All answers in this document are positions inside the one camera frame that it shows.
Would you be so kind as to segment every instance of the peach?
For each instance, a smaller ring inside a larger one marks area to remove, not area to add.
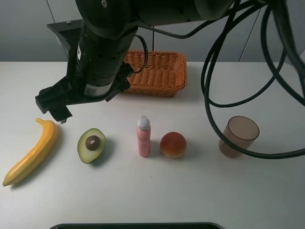
[[[161,152],[169,158],[179,158],[186,151],[186,140],[177,132],[169,132],[161,140]]]

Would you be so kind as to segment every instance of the avocado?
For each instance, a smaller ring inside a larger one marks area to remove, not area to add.
[[[87,130],[79,139],[77,152],[85,164],[90,164],[98,158],[105,148],[105,135],[96,128]]]

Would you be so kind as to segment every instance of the avocado half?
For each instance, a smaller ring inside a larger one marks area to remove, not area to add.
[[[95,150],[89,150],[86,147],[86,140],[90,136],[98,136],[100,139],[100,145]],[[106,144],[105,135],[96,128],[87,130],[79,139],[77,144],[77,152],[80,159],[85,164],[90,164],[92,161],[98,158],[98,156],[103,152]]]

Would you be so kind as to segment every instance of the white bottle cap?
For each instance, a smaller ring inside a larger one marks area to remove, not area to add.
[[[140,130],[146,131],[151,127],[151,124],[149,122],[149,119],[146,117],[146,115],[142,115],[141,119],[138,121],[138,128]]]

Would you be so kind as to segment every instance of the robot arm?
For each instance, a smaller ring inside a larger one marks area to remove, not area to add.
[[[43,113],[65,123],[67,105],[109,101],[133,73],[124,57],[138,27],[215,20],[234,0],[76,0],[83,20],[49,24],[69,52],[67,74],[36,96]]]

